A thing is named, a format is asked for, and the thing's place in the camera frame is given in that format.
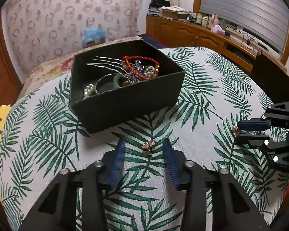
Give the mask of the palm leaf tablecloth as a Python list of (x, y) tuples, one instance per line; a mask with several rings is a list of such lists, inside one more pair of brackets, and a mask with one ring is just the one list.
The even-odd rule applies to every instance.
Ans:
[[(105, 198), (110, 230), (178, 230), (185, 194), (166, 176), (162, 143), (206, 169), (227, 168), (267, 223), (276, 216), (288, 186), (265, 156), (234, 144), (231, 127), (264, 113), (263, 91), (243, 71), (205, 48), (165, 49), (186, 72), (176, 105), (90, 135), (69, 107), (70, 72), (19, 99), (0, 144), (0, 196), (12, 230), (61, 168), (86, 168), (126, 143), (123, 178)], [(154, 140), (152, 155), (142, 145)]]

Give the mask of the floral bed blanket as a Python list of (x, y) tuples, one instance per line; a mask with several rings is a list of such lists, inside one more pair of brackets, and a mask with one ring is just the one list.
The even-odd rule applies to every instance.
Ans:
[(84, 48), (74, 53), (65, 55), (63, 57), (48, 60), (46, 62), (37, 65), (27, 76), (23, 88), (17, 98), (17, 101), (26, 96), (27, 94), (29, 94), (30, 92), (32, 92), (33, 90), (40, 88), (45, 83), (69, 73), (71, 71), (75, 55), (116, 43), (129, 42), (140, 39), (141, 39), (140, 36), (136, 36), (114, 40), (103, 44), (98, 44), (96, 46)]

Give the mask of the blue plush on box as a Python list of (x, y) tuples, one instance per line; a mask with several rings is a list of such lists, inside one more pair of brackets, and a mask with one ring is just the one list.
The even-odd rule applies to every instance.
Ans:
[(106, 43), (106, 33), (101, 28), (84, 30), (82, 43), (85, 48)]

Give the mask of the grey window blind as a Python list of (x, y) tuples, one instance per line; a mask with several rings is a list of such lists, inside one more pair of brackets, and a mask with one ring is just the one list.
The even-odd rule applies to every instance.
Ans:
[(284, 49), (289, 9), (283, 0), (201, 0), (200, 11), (246, 28), (280, 52)]

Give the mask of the brown louvered wardrobe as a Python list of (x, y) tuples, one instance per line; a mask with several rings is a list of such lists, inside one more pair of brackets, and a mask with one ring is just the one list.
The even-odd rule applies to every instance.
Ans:
[(5, 44), (0, 12), (0, 106), (13, 104), (22, 90), (23, 85), (12, 65)]

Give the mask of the green jade bangle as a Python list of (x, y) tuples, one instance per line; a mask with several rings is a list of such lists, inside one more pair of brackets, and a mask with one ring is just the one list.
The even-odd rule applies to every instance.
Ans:
[(113, 87), (115, 89), (121, 88), (123, 86), (123, 82), (125, 81), (125, 77), (119, 73), (114, 75), (113, 78)]

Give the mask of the clutter on cabinet top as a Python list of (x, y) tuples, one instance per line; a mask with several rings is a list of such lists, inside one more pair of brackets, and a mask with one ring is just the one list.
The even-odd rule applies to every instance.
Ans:
[[(164, 0), (152, 0), (149, 8), (147, 16), (151, 17), (163, 17), (169, 20), (177, 20), (184, 23), (192, 23), (199, 25), (204, 28), (208, 28), (209, 18), (208, 16), (202, 15), (201, 13), (195, 14), (191, 13), (187, 9), (178, 7), (178, 6), (170, 6), (168, 1)], [(260, 54), (260, 46), (258, 42), (253, 38), (253, 36), (249, 35), (245, 31), (234, 29), (229, 26), (223, 26), (222, 21), (219, 20), (220, 26), (225, 31), (225, 35), (230, 37), (237, 43), (240, 43), (245, 48), (250, 51), (257, 50), (258, 54)]]

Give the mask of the pink figurine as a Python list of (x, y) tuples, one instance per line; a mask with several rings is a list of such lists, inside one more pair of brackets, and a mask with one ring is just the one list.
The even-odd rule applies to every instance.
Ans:
[(209, 25), (208, 28), (211, 29), (212, 32), (220, 34), (220, 35), (225, 35), (225, 31), (223, 30), (223, 28), (220, 26), (219, 23), (219, 19), (218, 19), (218, 15), (217, 14), (213, 14), (210, 18), (209, 18)]

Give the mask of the silver hairpin with crystals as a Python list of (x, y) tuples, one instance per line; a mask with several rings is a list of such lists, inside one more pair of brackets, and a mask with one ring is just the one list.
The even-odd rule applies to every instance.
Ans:
[(111, 71), (115, 71), (125, 77), (130, 84), (142, 81), (136, 74), (134, 74), (127, 63), (122, 59), (114, 59), (105, 56), (97, 56), (91, 58), (87, 63), (87, 66), (94, 66), (98, 68), (104, 68)]

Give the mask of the wooden side cabinet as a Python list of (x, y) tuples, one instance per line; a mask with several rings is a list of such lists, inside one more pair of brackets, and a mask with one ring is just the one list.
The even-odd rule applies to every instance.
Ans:
[(285, 65), (263, 48), (259, 48), (260, 54), (258, 54), (256, 49), (250, 51), (230, 37), (216, 34), (192, 23), (151, 16), (147, 16), (146, 21), (147, 34), (168, 48), (208, 48), (226, 57), (247, 73), (251, 73), (256, 64), (265, 62), (270, 67), (279, 68), (284, 73), (287, 72)]

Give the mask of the small gold pearl earring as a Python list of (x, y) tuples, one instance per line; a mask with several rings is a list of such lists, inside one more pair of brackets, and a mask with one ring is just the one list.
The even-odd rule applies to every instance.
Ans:
[(234, 137), (237, 136), (237, 134), (239, 134), (241, 132), (240, 128), (238, 126), (232, 126), (231, 127), (231, 131)]

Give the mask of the patterned lace curtain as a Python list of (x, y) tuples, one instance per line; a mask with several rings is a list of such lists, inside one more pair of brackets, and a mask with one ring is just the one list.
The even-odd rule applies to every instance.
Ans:
[(4, 6), (13, 54), (24, 74), (82, 49), (84, 33), (113, 41), (138, 34), (143, 0), (10, 0)]

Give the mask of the black jewelry box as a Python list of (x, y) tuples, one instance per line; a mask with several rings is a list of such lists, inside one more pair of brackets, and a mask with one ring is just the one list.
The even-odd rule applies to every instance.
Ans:
[[(83, 91), (89, 84), (112, 71), (93, 66), (97, 57), (121, 59), (124, 56), (143, 56), (160, 65), (158, 77), (114, 88), (111, 82), (104, 91), (85, 98)], [(159, 49), (143, 40), (120, 42), (91, 49), (75, 55), (71, 70), (70, 107), (91, 134), (116, 126), (144, 114), (176, 103), (185, 71)]]

